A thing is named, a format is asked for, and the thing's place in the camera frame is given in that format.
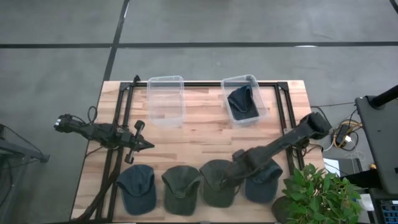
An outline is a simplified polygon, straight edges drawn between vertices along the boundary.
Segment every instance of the black metal frame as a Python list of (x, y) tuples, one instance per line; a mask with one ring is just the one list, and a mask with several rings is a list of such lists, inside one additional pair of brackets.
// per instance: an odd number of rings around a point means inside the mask
[[(138, 80), (134, 80), (134, 82), (132, 82), (132, 83), (122, 82), (122, 83), (120, 83), (120, 87), (119, 87), (119, 95), (118, 95), (118, 100), (116, 103), (114, 122), (117, 122), (119, 120), (120, 112), (121, 112), (121, 103), (123, 100), (123, 93), (125, 90), (128, 89), (129, 91), (128, 91), (127, 102), (126, 102), (126, 110), (124, 112), (124, 119), (123, 119), (123, 127), (125, 127), (125, 128), (128, 127), (128, 119), (129, 119), (130, 110), (131, 110), (130, 107), (131, 107), (131, 103), (132, 103), (132, 93), (133, 93), (133, 88), (135, 86), (136, 87), (146, 87), (147, 82), (138, 82)], [(221, 82), (184, 82), (184, 86), (186, 86), (186, 87), (190, 87), (190, 86), (221, 86)], [(287, 109), (288, 109), (288, 113), (289, 113), (290, 125), (292, 128), (296, 127), (296, 122), (295, 122), (295, 117), (294, 117), (294, 112), (293, 112), (293, 105), (292, 105), (292, 101), (290, 99), (288, 83), (287, 82), (259, 82), (259, 86), (273, 87), (275, 90), (275, 97), (276, 97), (276, 101), (277, 101), (277, 107), (278, 107), (279, 118), (280, 118), (280, 126), (281, 126), (281, 131), (282, 131), (283, 135), (285, 134), (287, 125), (286, 125), (284, 108), (282, 105), (282, 97), (280, 95), (280, 91), (281, 90), (284, 91), (284, 94), (286, 97), (286, 102), (287, 102)], [(117, 186), (114, 183), (117, 179), (117, 176), (119, 175), (119, 173), (121, 171), (123, 148), (121, 147), (118, 149), (118, 154), (116, 156), (116, 162), (115, 162), (113, 171), (111, 174), (109, 174), (110, 168), (111, 168), (112, 156), (113, 156), (113, 151), (108, 151), (107, 155), (106, 155), (106, 160), (105, 160), (103, 178), (101, 181), (101, 189), (100, 189), (99, 194), (95, 197), (94, 201), (89, 206), (91, 208), (91, 211), (88, 212), (86, 214), (86, 216), (84, 217), (85, 223), (111, 223), (113, 220), (113, 213), (114, 213), (114, 209), (115, 209), (116, 194), (117, 194)], [(289, 173), (293, 174), (295, 165), (294, 165), (294, 157), (292, 155), (291, 148), (286, 149), (286, 157), (287, 157), (287, 162), (288, 162), (288, 166), (289, 166)], [(303, 169), (303, 166), (302, 166), (303, 158), (302, 158), (301, 153), (298, 153), (297, 158), (298, 158), (298, 168)], [(103, 206), (104, 206), (103, 199), (111, 185), (112, 185), (112, 190), (111, 190), (111, 196), (110, 196), (110, 201), (109, 201), (109, 208), (108, 208), (107, 216), (103, 217)], [(93, 214), (92, 212), (94, 209), (96, 210), (95, 218), (92, 220), (89, 220), (89, 218)], [(68, 223), (78, 223), (78, 221), (79, 220), (72, 220)]]

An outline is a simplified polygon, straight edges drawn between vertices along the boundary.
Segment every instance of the potted plant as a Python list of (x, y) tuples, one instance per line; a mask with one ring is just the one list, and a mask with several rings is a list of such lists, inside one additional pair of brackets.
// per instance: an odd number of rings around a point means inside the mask
[(362, 210), (356, 187), (346, 178), (326, 174), (309, 164), (284, 180), (285, 196), (272, 205), (281, 223), (356, 223)]

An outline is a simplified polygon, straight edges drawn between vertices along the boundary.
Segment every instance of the folded cap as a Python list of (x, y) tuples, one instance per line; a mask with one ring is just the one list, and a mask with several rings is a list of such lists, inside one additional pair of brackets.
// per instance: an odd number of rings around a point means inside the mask
[(225, 170), (231, 161), (215, 159), (207, 162), (200, 168), (204, 176), (201, 195), (203, 201), (210, 206), (226, 208), (232, 205), (235, 196), (234, 187), (223, 187), (222, 181), (225, 179)]
[(190, 166), (175, 166), (163, 175), (164, 207), (175, 215), (192, 215), (197, 204), (199, 171)]
[(123, 171), (116, 184), (122, 190), (124, 208), (131, 215), (142, 215), (156, 206), (155, 175), (152, 167), (134, 165)]
[(271, 159), (267, 165), (255, 175), (248, 177), (244, 183), (246, 198), (256, 203), (271, 202), (278, 189), (278, 178), (283, 170)]

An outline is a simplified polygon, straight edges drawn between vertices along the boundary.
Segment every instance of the blue cap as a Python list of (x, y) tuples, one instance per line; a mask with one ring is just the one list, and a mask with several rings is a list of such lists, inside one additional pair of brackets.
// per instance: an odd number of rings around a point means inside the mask
[(147, 165), (134, 165), (119, 175), (116, 184), (122, 190), (124, 208), (130, 215), (142, 215), (155, 208), (154, 181), (154, 170)]
[(246, 198), (256, 203), (271, 202), (278, 189), (278, 178), (283, 170), (271, 159), (267, 165), (255, 175), (248, 177), (244, 183)]

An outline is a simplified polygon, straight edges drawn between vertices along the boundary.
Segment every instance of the cap brim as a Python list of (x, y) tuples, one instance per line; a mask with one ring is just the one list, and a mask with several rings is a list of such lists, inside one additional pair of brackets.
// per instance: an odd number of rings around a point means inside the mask
[(184, 198), (176, 197), (170, 188), (164, 187), (164, 207), (166, 211), (174, 215), (192, 215), (197, 205), (198, 185), (193, 186), (190, 194)]
[(201, 196), (203, 201), (209, 206), (227, 208), (234, 202), (235, 188), (214, 190), (204, 178), (201, 185)]
[(156, 189), (154, 184), (151, 185), (146, 194), (140, 196), (133, 196), (123, 189), (121, 191), (124, 208), (130, 215), (148, 213), (156, 206)]
[(272, 179), (263, 184), (256, 184), (250, 178), (244, 183), (246, 198), (256, 203), (269, 203), (275, 198), (278, 189), (278, 179)]

